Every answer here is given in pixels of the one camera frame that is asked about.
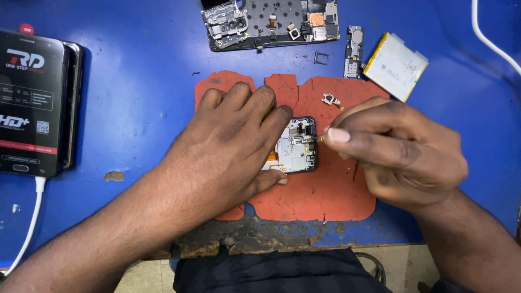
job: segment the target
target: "right hand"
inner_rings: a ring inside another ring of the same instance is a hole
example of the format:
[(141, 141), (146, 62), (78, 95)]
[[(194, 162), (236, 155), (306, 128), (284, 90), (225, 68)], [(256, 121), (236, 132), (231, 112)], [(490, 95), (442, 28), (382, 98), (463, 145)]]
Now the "right hand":
[(382, 97), (340, 114), (324, 143), (359, 160), (372, 194), (408, 211), (444, 201), (468, 175), (459, 133)]

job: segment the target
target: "hand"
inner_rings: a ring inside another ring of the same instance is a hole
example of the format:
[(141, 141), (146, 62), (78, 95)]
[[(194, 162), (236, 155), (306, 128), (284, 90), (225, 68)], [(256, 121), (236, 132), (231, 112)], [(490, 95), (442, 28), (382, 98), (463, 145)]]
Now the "hand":
[(172, 190), (182, 193), (184, 209), (196, 220), (205, 221), (288, 182), (281, 171), (260, 170), (293, 116), (290, 107), (276, 105), (268, 86), (253, 94), (243, 82), (228, 93), (206, 91), (158, 167), (170, 174)]
[(443, 201), (468, 175), (460, 135), (402, 102), (373, 97), (324, 134), (341, 157), (359, 160), (372, 194), (409, 211)]

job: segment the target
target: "left hand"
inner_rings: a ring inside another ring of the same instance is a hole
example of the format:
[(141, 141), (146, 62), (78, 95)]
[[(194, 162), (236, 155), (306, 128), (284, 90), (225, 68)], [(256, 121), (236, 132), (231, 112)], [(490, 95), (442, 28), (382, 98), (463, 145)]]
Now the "left hand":
[(260, 170), (293, 116), (290, 107), (276, 105), (268, 86), (252, 93), (238, 82), (228, 93), (206, 91), (186, 129), (151, 172), (160, 173), (156, 184), (172, 193), (160, 198), (161, 205), (202, 222), (274, 184), (286, 184), (285, 173)]

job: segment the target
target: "white charging cable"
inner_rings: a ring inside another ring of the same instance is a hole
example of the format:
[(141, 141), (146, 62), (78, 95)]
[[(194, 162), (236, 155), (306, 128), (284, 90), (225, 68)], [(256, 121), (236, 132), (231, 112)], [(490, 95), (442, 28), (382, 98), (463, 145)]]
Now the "white charging cable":
[(483, 33), (481, 33), (481, 30), (479, 30), (478, 25), (478, 0), (472, 0), (472, 28), (474, 29), (474, 33), (476, 36), (489, 48), (492, 49), (492, 51), (496, 52), (499, 56), (503, 57), (514, 69), (521, 75), (521, 67), (519, 64), (516, 63), (512, 59), (512, 57), (508, 56), (505, 52), (503, 52), (501, 49), (499, 49), (496, 45), (494, 45), (491, 41), (489, 41)]
[(23, 254), (27, 250), (27, 246), (29, 246), (29, 242), (31, 242), (32, 234), (34, 232), (34, 227), (36, 226), (36, 220), (38, 219), (38, 213), (40, 212), (40, 205), (42, 204), (42, 194), (45, 189), (45, 181), (47, 179), (43, 177), (36, 177), (36, 204), (34, 205), (33, 218), (31, 219), (31, 224), (29, 225), (29, 231), (27, 232), (26, 240), (23, 243), (22, 249), (18, 253), (15, 261), (9, 268), (7, 272), (4, 273), (4, 276), (9, 275), (18, 265), (20, 260), (22, 259)]

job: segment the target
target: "paint chip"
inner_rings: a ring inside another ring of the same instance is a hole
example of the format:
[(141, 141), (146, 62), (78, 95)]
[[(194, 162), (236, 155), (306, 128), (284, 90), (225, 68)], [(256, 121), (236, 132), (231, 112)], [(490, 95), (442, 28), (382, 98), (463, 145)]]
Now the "paint chip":
[(125, 180), (125, 173), (118, 171), (111, 171), (105, 174), (105, 181), (123, 181)]

